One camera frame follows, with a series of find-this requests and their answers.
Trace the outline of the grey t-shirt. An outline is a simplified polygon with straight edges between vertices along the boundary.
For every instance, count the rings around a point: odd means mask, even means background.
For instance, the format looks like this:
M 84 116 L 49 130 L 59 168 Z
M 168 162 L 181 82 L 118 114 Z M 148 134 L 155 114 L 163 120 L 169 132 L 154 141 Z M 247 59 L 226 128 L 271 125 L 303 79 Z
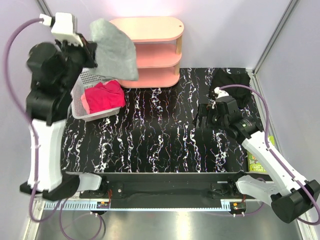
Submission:
M 90 24 L 90 34 L 91 40 L 97 43 L 97 67 L 88 70 L 91 75 L 125 81 L 139 79 L 136 47 L 123 31 L 100 18 Z

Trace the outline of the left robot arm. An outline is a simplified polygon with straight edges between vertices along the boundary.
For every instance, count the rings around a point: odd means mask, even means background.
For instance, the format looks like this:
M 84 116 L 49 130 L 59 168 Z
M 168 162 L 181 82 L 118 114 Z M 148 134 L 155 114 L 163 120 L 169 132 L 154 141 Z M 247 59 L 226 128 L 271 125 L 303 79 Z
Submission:
M 26 62 L 31 71 L 30 93 L 26 97 L 26 115 L 30 121 L 31 169 L 20 192 L 41 194 L 49 201 L 90 191 L 103 198 L 108 186 L 95 173 L 66 173 L 61 170 L 61 145 L 67 123 L 71 91 L 84 68 L 94 68 L 97 44 L 82 34 L 80 43 L 56 40 L 42 42 L 29 52 Z

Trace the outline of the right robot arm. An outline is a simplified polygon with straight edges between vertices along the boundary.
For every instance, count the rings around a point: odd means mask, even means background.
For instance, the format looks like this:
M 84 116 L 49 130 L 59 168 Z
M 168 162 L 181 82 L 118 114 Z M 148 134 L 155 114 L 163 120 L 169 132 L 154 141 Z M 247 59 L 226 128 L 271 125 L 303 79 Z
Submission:
M 243 117 L 237 101 L 222 96 L 214 104 L 201 103 L 193 123 L 196 127 L 225 130 L 228 137 L 249 151 L 264 167 L 273 184 L 239 172 L 228 181 L 227 192 L 232 198 L 249 195 L 270 206 L 284 223 L 291 223 L 315 206 L 320 184 L 298 173 L 265 138 L 266 132 L 251 117 Z

